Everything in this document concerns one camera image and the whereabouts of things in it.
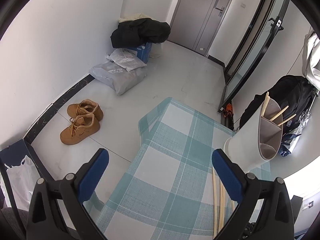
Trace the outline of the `black backpack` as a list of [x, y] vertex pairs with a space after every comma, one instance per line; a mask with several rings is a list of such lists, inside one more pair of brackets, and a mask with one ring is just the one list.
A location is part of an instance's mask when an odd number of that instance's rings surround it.
[[281, 109], [288, 107], [283, 113], [285, 120], [295, 115], [284, 124], [284, 134], [298, 127], [299, 117], [311, 106], [316, 96], [315, 87], [305, 77], [294, 75], [282, 76], [268, 92]]

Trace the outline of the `orange black tool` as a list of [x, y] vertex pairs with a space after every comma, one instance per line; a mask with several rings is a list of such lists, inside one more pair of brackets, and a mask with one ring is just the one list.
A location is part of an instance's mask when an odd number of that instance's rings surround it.
[[222, 110], [222, 114], [225, 118], [233, 117], [233, 106], [231, 103], [228, 103], [227, 106]]

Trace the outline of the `white hanging bag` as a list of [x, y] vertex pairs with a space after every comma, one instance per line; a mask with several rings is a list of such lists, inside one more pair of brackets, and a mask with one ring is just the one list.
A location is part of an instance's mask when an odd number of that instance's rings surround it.
[[317, 89], [320, 89], [320, 42], [316, 32], [311, 28], [304, 38], [302, 54], [302, 74]]

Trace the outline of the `wooden chopstick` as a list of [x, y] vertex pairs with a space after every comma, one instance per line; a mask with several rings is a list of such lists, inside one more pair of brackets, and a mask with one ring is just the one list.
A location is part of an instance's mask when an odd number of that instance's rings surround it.
[[262, 108], [261, 108], [261, 112], [260, 112], [260, 116], [261, 117], [263, 117], [265, 115], [265, 111], [266, 111], [266, 108], [268, 106], [269, 100], [270, 100], [269, 92], [266, 92], [265, 100], [263, 102], [263, 105], [262, 105]]
[[277, 124], [278, 126], [282, 126], [283, 124], [285, 124], [286, 122], [290, 121], [291, 119], [293, 119], [297, 114], [294, 114], [292, 116], [290, 116], [289, 118], [283, 120], [281, 123]]
[[215, 171], [214, 168], [212, 168], [212, 181], [213, 181], [213, 214], [214, 214], [214, 220], [213, 220], [213, 239], [217, 235], [217, 190], [216, 190], [216, 178], [215, 178]]
[[225, 187], [220, 182], [220, 207], [219, 207], [219, 227], [218, 232], [220, 232], [224, 226], [225, 220]]
[[276, 115], [274, 115], [270, 121], [274, 121], [277, 117], [281, 116], [287, 109], [289, 106], [284, 107], [281, 111], [279, 111]]
[[233, 212], [235, 210], [235, 202], [233, 200], [230, 201], [230, 207], [231, 211]]

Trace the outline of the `grey plastic parcel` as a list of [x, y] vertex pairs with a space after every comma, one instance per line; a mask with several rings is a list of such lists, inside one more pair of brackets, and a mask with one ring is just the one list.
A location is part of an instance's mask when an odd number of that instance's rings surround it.
[[140, 67], [128, 72], [112, 61], [96, 65], [89, 73], [98, 81], [112, 88], [116, 95], [122, 95], [142, 82], [147, 75], [147, 67]]

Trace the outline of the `white grey utensil holder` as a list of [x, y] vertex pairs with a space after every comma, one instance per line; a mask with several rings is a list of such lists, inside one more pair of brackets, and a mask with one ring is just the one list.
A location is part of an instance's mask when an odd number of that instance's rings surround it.
[[225, 154], [244, 172], [260, 167], [276, 156], [283, 136], [280, 125], [283, 116], [271, 119], [279, 112], [278, 103], [270, 99], [266, 107], [260, 105], [244, 126], [225, 142]]

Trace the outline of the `white plastic parcel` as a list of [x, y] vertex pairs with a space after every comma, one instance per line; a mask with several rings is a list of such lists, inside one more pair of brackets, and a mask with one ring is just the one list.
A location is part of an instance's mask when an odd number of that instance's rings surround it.
[[125, 68], [128, 72], [146, 66], [136, 55], [123, 48], [115, 49], [110, 55], [107, 55], [106, 58], [120, 67]]

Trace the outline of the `teal plaid placemat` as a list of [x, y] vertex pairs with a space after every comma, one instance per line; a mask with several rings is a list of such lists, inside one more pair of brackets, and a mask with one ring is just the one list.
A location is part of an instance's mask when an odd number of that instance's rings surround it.
[[[212, 153], [234, 132], [173, 98], [138, 128], [140, 149], [95, 221], [100, 231], [107, 239], [213, 239]], [[230, 201], [225, 191], [224, 224]]]

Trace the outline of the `silver folded umbrella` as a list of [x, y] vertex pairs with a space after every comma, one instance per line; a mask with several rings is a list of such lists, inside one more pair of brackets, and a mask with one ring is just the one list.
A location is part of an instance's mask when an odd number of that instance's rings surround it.
[[309, 122], [311, 115], [311, 107], [313, 106], [315, 99], [318, 97], [318, 94], [319, 90], [316, 89], [313, 92], [312, 100], [308, 104], [306, 110], [300, 115], [300, 117], [291, 127], [291, 129], [283, 135], [281, 145], [278, 151], [278, 154], [280, 156], [286, 157], [293, 152], [295, 146], [297, 145], [297, 142], [299, 141], [300, 136], [303, 133], [304, 128]]

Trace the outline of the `black speaker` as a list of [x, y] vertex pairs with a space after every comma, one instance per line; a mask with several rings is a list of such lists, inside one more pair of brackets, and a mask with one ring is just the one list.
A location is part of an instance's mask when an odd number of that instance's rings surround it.
[[290, 203], [292, 208], [293, 223], [295, 224], [303, 204], [303, 198], [293, 195], [293, 197], [290, 200]]

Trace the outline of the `cream cloth bundle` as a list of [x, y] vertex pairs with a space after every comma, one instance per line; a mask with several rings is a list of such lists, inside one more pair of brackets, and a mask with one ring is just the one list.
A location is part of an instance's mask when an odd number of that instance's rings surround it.
[[118, 23], [130, 22], [130, 21], [140, 20], [140, 19], [143, 19], [143, 18], [150, 18], [150, 19], [153, 20], [152, 17], [150, 17], [150, 16], [148, 16], [146, 14], [135, 13], [135, 14], [132, 14], [130, 16], [124, 16], [124, 17], [119, 18]]

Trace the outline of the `tan boot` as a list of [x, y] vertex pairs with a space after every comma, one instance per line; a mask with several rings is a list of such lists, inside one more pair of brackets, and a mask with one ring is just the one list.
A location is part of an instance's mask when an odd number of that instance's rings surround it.
[[76, 118], [79, 115], [85, 115], [93, 113], [98, 121], [101, 121], [104, 117], [103, 111], [101, 110], [98, 103], [85, 99], [80, 103], [74, 103], [67, 107], [67, 114], [71, 118]]
[[60, 133], [60, 140], [65, 145], [75, 145], [97, 133], [100, 124], [93, 113], [70, 118], [70, 125]]

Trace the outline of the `blue cardboard box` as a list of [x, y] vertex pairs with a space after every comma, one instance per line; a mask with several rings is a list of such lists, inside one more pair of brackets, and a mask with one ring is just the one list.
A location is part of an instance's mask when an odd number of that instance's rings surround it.
[[141, 46], [138, 46], [136, 48], [128, 48], [128, 50], [134, 54], [136, 57], [138, 57], [140, 60], [142, 60], [145, 64], [147, 64], [149, 60], [150, 51], [152, 48], [152, 43], [145, 43]]

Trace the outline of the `white plastic bag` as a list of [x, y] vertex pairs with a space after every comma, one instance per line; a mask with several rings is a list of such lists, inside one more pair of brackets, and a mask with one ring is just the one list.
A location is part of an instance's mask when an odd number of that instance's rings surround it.
[[40, 175], [32, 159], [27, 155], [18, 166], [4, 165], [10, 180], [16, 206], [20, 210], [28, 211], [33, 190]]

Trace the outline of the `black jacket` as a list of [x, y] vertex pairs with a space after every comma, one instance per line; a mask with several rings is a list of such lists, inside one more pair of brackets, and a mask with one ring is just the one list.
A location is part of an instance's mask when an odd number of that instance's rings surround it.
[[121, 22], [111, 34], [113, 48], [136, 48], [145, 43], [163, 43], [171, 33], [167, 22], [151, 18]]

